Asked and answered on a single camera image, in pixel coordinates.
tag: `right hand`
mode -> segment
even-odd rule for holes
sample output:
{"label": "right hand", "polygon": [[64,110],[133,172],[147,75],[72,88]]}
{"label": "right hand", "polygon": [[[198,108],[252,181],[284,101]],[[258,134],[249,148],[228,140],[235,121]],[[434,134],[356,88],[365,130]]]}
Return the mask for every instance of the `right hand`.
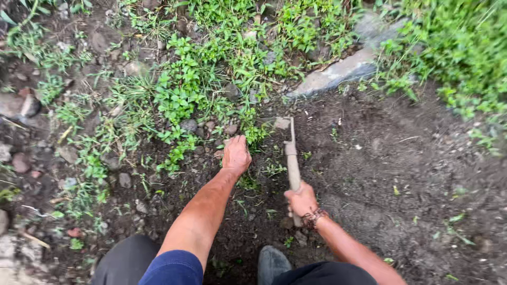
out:
{"label": "right hand", "polygon": [[284,193],[289,202],[289,211],[303,217],[308,213],[313,213],[318,209],[318,203],[315,199],[313,187],[301,180],[301,185],[297,192],[288,190]]}
{"label": "right hand", "polygon": [[246,147],[246,137],[237,135],[227,140],[222,159],[222,169],[230,171],[238,176],[248,169],[252,157]]}

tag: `gray shoe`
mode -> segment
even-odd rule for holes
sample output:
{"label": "gray shoe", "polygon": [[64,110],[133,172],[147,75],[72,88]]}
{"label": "gray shoe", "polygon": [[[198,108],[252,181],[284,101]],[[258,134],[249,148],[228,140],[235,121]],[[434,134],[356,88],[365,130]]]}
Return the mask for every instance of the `gray shoe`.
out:
{"label": "gray shoe", "polygon": [[287,257],[276,248],[267,245],[259,254],[257,267],[257,285],[271,285],[278,275],[292,270]]}

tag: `soil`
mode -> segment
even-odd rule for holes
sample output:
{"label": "soil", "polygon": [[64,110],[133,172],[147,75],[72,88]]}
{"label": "soil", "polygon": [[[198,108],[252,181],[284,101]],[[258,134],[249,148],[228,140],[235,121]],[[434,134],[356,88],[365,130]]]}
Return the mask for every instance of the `soil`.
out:
{"label": "soil", "polygon": [[[58,31],[55,34],[59,39],[73,41],[74,28],[86,31],[98,62],[106,57],[104,43],[119,41],[119,34],[102,24],[105,11],[112,5],[97,4],[91,17],[51,19],[50,28]],[[137,41],[126,46],[157,49],[156,43]],[[150,65],[169,53],[146,55],[146,63]],[[125,64],[104,60],[113,67]],[[86,76],[92,73],[86,70],[96,71],[97,66],[94,62],[72,73],[77,82],[74,88],[86,90],[88,85],[83,82],[92,84],[94,79]],[[14,58],[9,59],[9,67],[10,74],[31,74],[33,69]],[[30,78],[19,82],[10,77],[9,84],[35,87],[37,81]],[[503,284],[507,280],[507,248],[503,242],[507,160],[491,157],[475,147],[468,132],[479,126],[480,120],[463,122],[454,116],[438,100],[436,87],[432,82],[422,86],[418,92],[421,101],[417,103],[402,94],[385,97],[376,91],[360,92],[354,84],[287,105],[273,94],[271,102],[260,107],[260,113],[262,117],[294,116],[298,151],[311,152],[307,159],[299,158],[302,179],[314,187],[321,206],[335,221],[381,258],[392,258],[393,266],[409,284],[454,282],[447,274],[461,283]],[[94,92],[107,96],[107,85],[99,82]],[[90,115],[81,134],[94,129],[97,114],[98,110]],[[68,247],[70,237],[66,231],[75,226],[94,229],[93,218],[84,218],[81,224],[68,217],[41,218],[23,206],[42,213],[54,211],[58,203],[50,201],[58,197],[58,182],[81,172],[55,156],[60,146],[57,140],[65,128],[49,133],[23,129],[6,120],[0,122],[0,140],[13,145],[14,153],[29,154],[32,170],[43,173],[39,178],[33,178],[30,171],[19,175],[15,183],[22,193],[1,206],[11,218],[17,217],[11,229],[24,230],[51,246],[51,250],[43,250],[41,260],[18,255],[27,272],[47,283],[89,280],[92,264],[130,235],[145,234],[161,243],[178,213],[220,169],[213,155],[221,144],[218,137],[206,134],[203,148],[187,153],[180,173],[173,176],[156,176],[152,167],[153,162],[166,158],[170,146],[156,139],[145,141],[120,169],[110,171],[107,182],[111,196],[94,213],[105,222],[103,232],[84,230],[85,247],[73,251]],[[257,255],[268,244],[282,250],[294,268],[335,260],[318,234],[292,227],[287,219],[285,171],[274,175],[266,171],[268,166],[285,164],[281,149],[289,136],[288,131],[274,129],[252,154],[247,175],[259,184],[255,189],[237,185],[233,190],[209,254],[205,284],[255,284]],[[147,155],[153,160],[145,163]],[[119,184],[120,173],[129,174],[131,188]],[[150,195],[144,189],[143,175],[151,183]],[[157,190],[163,196],[154,193]],[[146,212],[140,210],[140,204],[146,206]],[[452,227],[476,245],[467,245],[449,233],[445,224],[462,212],[463,220]],[[287,247],[284,243],[291,237],[295,238]]]}

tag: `black pants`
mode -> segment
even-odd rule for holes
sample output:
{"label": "black pants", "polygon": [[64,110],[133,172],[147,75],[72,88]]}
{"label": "black pants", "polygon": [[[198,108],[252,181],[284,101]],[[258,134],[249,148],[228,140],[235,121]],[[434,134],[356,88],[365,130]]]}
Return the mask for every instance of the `black pants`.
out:
{"label": "black pants", "polygon": [[[160,246],[143,235],[131,236],[110,250],[100,261],[92,285],[136,285]],[[348,263],[319,262],[285,272],[273,285],[374,285],[363,269]]]}

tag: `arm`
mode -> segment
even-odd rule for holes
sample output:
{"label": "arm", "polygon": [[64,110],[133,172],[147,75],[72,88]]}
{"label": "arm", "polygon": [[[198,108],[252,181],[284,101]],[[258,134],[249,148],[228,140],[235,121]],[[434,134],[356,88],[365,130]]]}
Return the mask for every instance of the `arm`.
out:
{"label": "arm", "polygon": [[251,162],[245,136],[230,139],[224,149],[222,169],[185,206],[165,236],[157,255],[171,250],[193,253],[206,269],[211,244],[224,218],[232,187]]}
{"label": "arm", "polygon": [[[289,190],[285,192],[285,196],[290,204],[289,209],[300,217],[318,209],[313,188],[304,181],[301,181],[299,193]],[[366,246],[354,240],[329,217],[317,218],[315,229],[341,261],[366,270],[379,285],[406,285],[396,270],[383,262]]]}

